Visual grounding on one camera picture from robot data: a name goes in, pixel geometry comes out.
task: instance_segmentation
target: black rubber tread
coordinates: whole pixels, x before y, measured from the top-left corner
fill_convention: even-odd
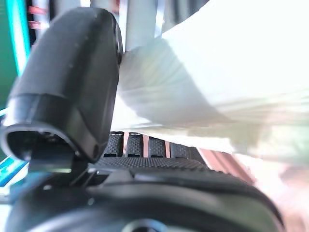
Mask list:
[[[125,157],[141,158],[143,156],[144,156],[143,135],[138,133],[130,133],[127,139]]]
[[[188,147],[180,144],[170,143],[169,150],[171,158],[186,158],[190,160],[197,160],[200,163],[206,165],[205,161],[195,147]]]
[[[166,158],[165,141],[149,137],[148,141],[149,158]]]
[[[171,158],[101,158],[96,164],[90,164],[89,167],[98,170],[127,170],[136,168],[159,168],[159,169],[178,169],[203,171],[207,166],[196,160],[189,159],[171,159]]]
[[[111,132],[103,157],[122,157],[124,150],[124,133]]]

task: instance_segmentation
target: teal light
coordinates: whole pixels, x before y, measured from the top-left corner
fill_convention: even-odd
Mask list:
[[[19,76],[24,70],[30,52],[25,2],[23,0],[7,0],[6,2],[15,63]]]

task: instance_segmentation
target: black plastic housing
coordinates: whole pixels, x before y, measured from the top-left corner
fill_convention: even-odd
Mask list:
[[[54,143],[96,162],[110,133],[121,55],[108,11],[75,8],[56,18],[8,98],[0,138],[6,155],[30,160],[34,146]]]

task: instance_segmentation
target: green wall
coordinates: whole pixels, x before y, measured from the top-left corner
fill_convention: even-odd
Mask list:
[[[0,0],[0,110],[26,64],[30,50],[27,23],[25,1]]]

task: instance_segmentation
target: white cloth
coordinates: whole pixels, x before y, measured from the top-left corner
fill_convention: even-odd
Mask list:
[[[124,56],[112,130],[308,165],[308,12],[308,0],[210,0]]]

